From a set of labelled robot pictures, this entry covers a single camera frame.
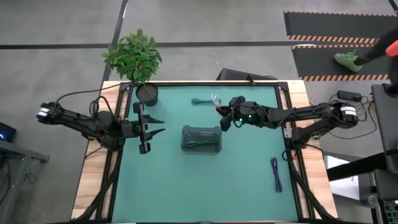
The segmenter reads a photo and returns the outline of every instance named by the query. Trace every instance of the black floor mat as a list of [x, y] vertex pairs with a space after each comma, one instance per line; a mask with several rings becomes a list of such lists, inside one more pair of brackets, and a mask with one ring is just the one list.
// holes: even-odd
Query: black floor mat
[[284, 12], [286, 32], [291, 40], [316, 40], [373, 44], [398, 26], [398, 17], [325, 12]]
[[337, 64], [333, 56], [357, 50], [361, 54], [371, 48], [366, 44], [293, 46], [298, 76], [304, 81], [386, 80], [390, 58], [385, 56], [366, 65], [358, 73]]

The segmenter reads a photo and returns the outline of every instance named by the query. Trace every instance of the white paper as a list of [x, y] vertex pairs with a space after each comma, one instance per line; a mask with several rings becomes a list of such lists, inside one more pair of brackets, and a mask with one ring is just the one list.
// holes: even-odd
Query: white paper
[[[349, 162], [343, 159], [326, 156], [327, 169], [347, 163]], [[330, 188], [333, 194], [359, 200], [358, 176], [331, 181]]]

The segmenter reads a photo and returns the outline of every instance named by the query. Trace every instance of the gray floor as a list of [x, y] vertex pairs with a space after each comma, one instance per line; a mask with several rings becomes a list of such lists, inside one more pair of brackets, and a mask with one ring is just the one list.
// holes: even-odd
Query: gray floor
[[[89, 44], [111, 42], [122, 0], [0, 1], [0, 45]], [[390, 14], [387, 0], [131, 0], [121, 35], [143, 28], [158, 42], [287, 40], [283, 11]], [[26, 184], [13, 223], [48, 223], [69, 219], [87, 141], [78, 133], [37, 122], [41, 102], [98, 88], [104, 65], [101, 49], [0, 50], [0, 121], [18, 129], [16, 144], [51, 154], [46, 165], [33, 164], [39, 180]], [[223, 67], [279, 79], [298, 79], [289, 47], [218, 47], [161, 49], [163, 64], [154, 80], [214, 80]], [[111, 75], [111, 80], [118, 76]], [[306, 83], [314, 103], [337, 90], [369, 95], [376, 81]], [[87, 113], [97, 95], [70, 96], [61, 104]], [[339, 136], [371, 131], [370, 119]], [[368, 156], [381, 151], [378, 132], [367, 138], [340, 140], [326, 135], [326, 151]], [[336, 198], [344, 220], [371, 222], [370, 211]]]

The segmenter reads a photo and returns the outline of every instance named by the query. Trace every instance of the desk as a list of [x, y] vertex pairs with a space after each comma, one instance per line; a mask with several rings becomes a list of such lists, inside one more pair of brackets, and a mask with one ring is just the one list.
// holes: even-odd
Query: desk
[[[222, 81], [223, 83], [248, 83], [245, 81]], [[118, 84], [119, 82], [104, 82], [103, 87], [108, 87], [111, 85]], [[193, 82], [188, 81], [185, 83], [201, 83], [201, 82]], [[258, 81], [258, 83], [275, 83], [275, 81]], [[289, 97], [292, 102], [292, 106], [294, 107], [303, 107], [308, 106], [308, 97], [305, 91], [305, 85], [303, 81], [294, 80], [287, 81], [289, 85]], [[119, 93], [119, 87], [116, 86], [114, 88], [110, 88], [107, 90], [103, 90], [101, 94], [106, 97], [112, 107], [115, 110], [116, 102]], [[282, 96], [282, 105], [284, 108], [287, 108], [286, 97]], [[123, 111], [126, 105], [126, 97], [123, 98], [123, 103], [121, 103], [121, 116], [123, 117]], [[105, 110], [106, 106], [100, 103], [100, 109]], [[309, 124], [313, 123], [313, 121], [299, 121], [297, 122], [297, 126], [306, 127]], [[318, 145], [318, 141], [311, 140], [309, 142], [313, 145]], [[86, 153], [90, 153], [95, 149], [99, 148], [99, 144], [97, 142], [90, 142], [87, 148]], [[320, 203], [327, 209], [327, 211], [333, 216], [337, 217], [337, 212], [335, 208], [335, 204], [333, 201], [333, 197], [330, 190], [329, 181], [326, 176], [325, 165], [323, 163], [322, 153], [317, 149], [307, 148], [302, 151], [303, 152], [303, 160], [305, 164], [305, 170], [308, 177], [308, 182], [312, 192], [315, 194]], [[78, 192], [76, 194], [75, 204], [73, 207], [72, 218], [78, 217], [85, 208], [91, 203], [92, 199], [98, 193], [101, 180], [104, 172], [105, 166], [105, 158], [107, 155], [107, 151], [105, 149], [101, 149], [98, 152], [92, 154], [85, 163], [83, 164], [83, 169], [81, 173], [80, 183], [78, 186]], [[113, 156], [109, 161], [111, 164], [111, 169], [114, 167], [116, 162], [116, 156]], [[302, 212], [304, 217], [308, 217], [308, 209], [306, 204], [306, 199], [303, 196], [303, 193], [300, 194], [300, 203], [302, 207]], [[111, 195], [111, 191], [109, 190], [107, 196], [105, 198], [104, 207], [102, 208], [102, 216], [107, 217], [108, 208], [109, 208], [109, 198]]]

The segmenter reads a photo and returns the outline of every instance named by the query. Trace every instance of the purple cable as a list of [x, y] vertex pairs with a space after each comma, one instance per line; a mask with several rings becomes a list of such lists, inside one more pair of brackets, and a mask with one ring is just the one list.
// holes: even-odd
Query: purple cable
[[282, 184], [280, 183], [279, 180], [279, 174], [278, 174], [278, 162], [276, 160], [276, 157], [271, 159], [271, 166], [272, 166], [272, 171], [274, 171], [274, 176], [275, 176], [275, 188], [277, 193], [282, 192]]

